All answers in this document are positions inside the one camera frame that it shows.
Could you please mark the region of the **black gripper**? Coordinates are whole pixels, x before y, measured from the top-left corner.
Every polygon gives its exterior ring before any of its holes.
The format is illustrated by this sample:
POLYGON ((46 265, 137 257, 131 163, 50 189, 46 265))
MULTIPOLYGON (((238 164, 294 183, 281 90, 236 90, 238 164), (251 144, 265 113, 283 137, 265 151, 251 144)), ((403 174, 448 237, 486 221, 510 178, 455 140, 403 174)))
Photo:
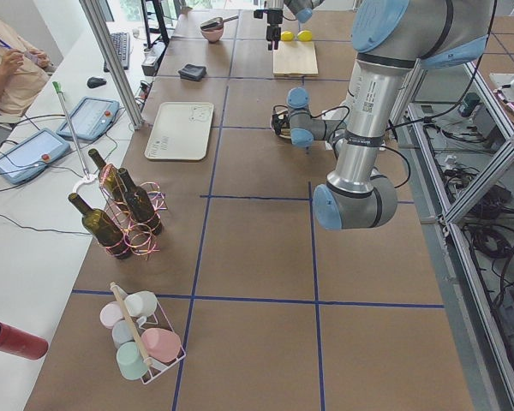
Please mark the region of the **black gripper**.
POLYGON ((285 105, 276 104, 272 107, 271 129, 277 137, 290 140, 289 108, 285 105))
POLYGON ((264 9, 266 14, 266 42, 267 49, 272 51, 278 49, 281 38, 281 24, 283 22, 282 9, 264 9))

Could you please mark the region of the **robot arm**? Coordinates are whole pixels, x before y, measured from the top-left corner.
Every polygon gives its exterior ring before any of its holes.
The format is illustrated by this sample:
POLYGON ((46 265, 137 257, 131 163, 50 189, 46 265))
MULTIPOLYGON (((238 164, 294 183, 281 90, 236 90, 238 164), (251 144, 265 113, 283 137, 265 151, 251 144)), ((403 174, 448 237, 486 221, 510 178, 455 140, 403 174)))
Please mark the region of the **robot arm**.
POLYGON ((346 129, 333 147, 336 168, 314 190, 314 215, 325 229, 387 223, 397 209, 394 185, 375 167, 391 111, 407 73, 479 58, 493 1, 365 1, 352 27, 356 89, 346 129))
POLYGON ((273 0, 265 1, 264 8, 254 12, 254 18, 266 16, 266 41, 268 50, 278 48, 281 39, 281 26, 284 22, 284 8, 287 8, 301 23, 307 22, 313 15, 314 9, 322 4, 321 0, 273 0))

